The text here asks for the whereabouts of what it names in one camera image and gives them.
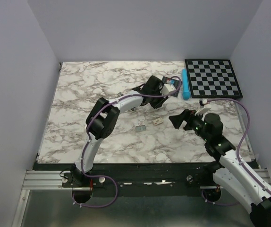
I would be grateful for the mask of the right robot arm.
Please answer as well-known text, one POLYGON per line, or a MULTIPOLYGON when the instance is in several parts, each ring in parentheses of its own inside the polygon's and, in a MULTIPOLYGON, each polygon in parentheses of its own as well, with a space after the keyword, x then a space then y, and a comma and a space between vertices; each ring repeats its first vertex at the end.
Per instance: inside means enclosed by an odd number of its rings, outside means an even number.
POLYGON ((235 146, 226 139, 220 116, 185 109, 169 117, 174 128, 186 122, 184 130, 193 130, 205 141, 207 153, 215 159, 210 169, 202 172, 206 185, 222 186, 248 212, 256 227, 271 227, 271 185, 261 178, 237 153, 235 146))

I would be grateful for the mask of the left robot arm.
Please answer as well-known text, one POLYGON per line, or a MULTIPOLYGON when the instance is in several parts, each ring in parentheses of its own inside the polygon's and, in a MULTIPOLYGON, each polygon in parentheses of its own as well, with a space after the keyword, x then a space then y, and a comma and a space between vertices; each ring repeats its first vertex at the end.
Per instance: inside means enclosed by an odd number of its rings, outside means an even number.
POLYGON ((150 76, 146 83, 120 97, 112 100, 99 98, 85 121, 85 145, 79 159, 71 167, 73 182, 79 187, 88 184, 88 172, 93 167, 97 151, 102 141, 113 132, 120 114, 145 105, 159 109, 174 90, 173 85, 150 76))

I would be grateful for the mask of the white stapler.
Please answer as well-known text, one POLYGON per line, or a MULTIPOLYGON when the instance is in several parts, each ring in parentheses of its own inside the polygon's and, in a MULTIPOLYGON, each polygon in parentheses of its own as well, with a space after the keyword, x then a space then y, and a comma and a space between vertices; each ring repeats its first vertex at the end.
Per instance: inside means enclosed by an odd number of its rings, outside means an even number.
POLYGON ((147 112, 148 112, 148 113, 152 113, 152 112, 158 111, 158 110, 160 110, 160 109, 161 109, 161 107, 159 107, 159 108, 148 107, 148 108, 147 108, 147 112))

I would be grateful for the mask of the staple box sleeve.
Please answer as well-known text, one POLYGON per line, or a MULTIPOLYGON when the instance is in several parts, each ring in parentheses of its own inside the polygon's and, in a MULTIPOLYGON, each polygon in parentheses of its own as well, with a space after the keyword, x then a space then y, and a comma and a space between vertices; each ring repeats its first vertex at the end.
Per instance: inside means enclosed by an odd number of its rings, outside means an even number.
POLYGON ((162 124, 162 123, 163 123, 163 119, 162 118, 158 118, 158 119, 153 120, 153 124, 154 125, 159 125, 159 124, 162 124))

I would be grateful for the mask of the staple tray with staples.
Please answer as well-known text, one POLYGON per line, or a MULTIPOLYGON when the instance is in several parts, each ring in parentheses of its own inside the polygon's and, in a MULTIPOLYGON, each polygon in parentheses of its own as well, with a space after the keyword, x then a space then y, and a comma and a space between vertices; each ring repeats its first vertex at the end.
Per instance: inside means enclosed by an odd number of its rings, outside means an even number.
POLYGON ((145 125, 139 125, 135 127, 136 132, 143 132, 146 131, 146 126, 145 125))

